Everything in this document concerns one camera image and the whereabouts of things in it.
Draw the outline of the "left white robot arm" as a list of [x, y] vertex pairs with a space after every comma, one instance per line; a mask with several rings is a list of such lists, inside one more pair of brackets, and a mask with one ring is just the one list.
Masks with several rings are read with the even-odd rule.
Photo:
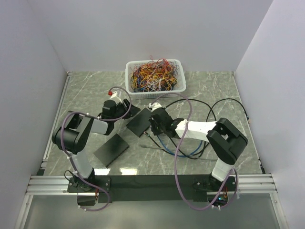
[[140, 108], [127, 99], [121, 102], [110, 99], [103, 103], [97, 117], [69, 111], [63, 123], [53, 131], [52, 142], [67, 155], [84, 191], [92, 191], [96, 185], [94, 169], [84, 151], [90, 133], [109, 135], [116, 121], [132, 118], [139, 112]]

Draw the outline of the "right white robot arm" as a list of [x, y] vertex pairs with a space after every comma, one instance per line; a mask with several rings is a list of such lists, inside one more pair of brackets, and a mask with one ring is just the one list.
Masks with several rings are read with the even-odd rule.
[[221, 190], [226, 185], [226, 176], [248, 145], [248, 139], [228, 119], [212, 122], [172, 119], [159, 103], [149, 104], [151, 130], [154, 135], [165, 134], [170, 138], [182, 137], [210, 143], [218, 159], [212, 170], [210, 186]]

